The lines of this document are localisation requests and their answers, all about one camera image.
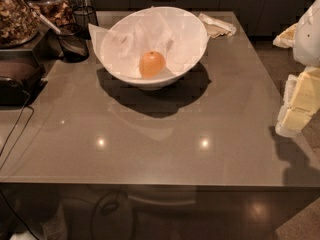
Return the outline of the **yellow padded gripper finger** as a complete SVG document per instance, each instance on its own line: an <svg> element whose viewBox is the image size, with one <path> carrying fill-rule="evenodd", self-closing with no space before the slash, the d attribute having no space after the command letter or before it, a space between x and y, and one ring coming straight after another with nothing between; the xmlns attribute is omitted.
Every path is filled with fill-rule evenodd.
<svg viewBox="0 0 320 240"><path fill-rule="evenodd" d="M294 138L320 109L320 68L306 67L298 76L290 74L285 84L283 105L275 131Z"/></svg>

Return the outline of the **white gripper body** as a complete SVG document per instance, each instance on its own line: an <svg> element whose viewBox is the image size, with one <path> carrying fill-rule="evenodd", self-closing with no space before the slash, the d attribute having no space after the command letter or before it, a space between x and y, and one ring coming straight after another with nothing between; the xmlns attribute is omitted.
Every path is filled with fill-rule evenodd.
<svg viewBox="0 0 320 240"><path fill-rule="evenodd" d="M274 40L280 48L292 48L294 60L305 66L320 66L320 0L315 0L299 21Z"/></svg>

